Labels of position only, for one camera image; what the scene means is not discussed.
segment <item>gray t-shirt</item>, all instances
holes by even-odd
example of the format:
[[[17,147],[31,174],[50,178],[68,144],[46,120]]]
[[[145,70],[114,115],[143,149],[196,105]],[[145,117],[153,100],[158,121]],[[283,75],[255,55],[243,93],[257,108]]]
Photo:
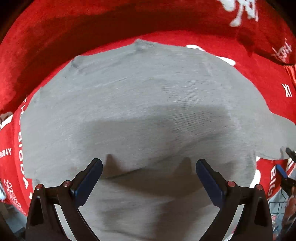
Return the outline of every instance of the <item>gray t-shirt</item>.
[[[198,159],[249,186],[256,156],[282,159],[296,147],[294,124],[271,113],[234,67],[142,40],[74,58],[34,95],[21,130],[35,184],[60,185],[103,161],[80,208],[102,241],[198,240],[218,213],[196,176]]]

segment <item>gray fabric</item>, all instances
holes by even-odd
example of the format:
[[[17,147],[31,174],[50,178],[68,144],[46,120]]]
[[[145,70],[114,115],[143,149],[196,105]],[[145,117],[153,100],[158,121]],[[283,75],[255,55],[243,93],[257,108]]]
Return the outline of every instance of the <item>gray fabric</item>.
[[[60,185],[93,158],[103,161],[80,208],[101,240],[198,240],[218,212],[195,174],[198,159],[249,186],[256,156],[281,159],[295,147],[282,135],[295,127],[275,120],[235,68],[141,40],[77,56],[34,95],[21,130],[35,183]]]

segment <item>red blanket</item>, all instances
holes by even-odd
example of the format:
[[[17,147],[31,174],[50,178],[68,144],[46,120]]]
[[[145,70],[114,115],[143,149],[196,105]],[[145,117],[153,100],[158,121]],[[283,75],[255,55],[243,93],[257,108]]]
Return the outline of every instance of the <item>red blanket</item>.
[[[25,214],[33,189],[22,163],[19,118],[32,91],[76,55],[121,47],[138,37],[198,45],[234,60],[270,110],[296,122],[296,91],[282,66],[295,63],[296,39],[265,1],[34,1],[0,45],[0,179],[8,200]],[[277,163],[288,173],[294,167],[287,160],[257,162],[268,197],[279,189]]]

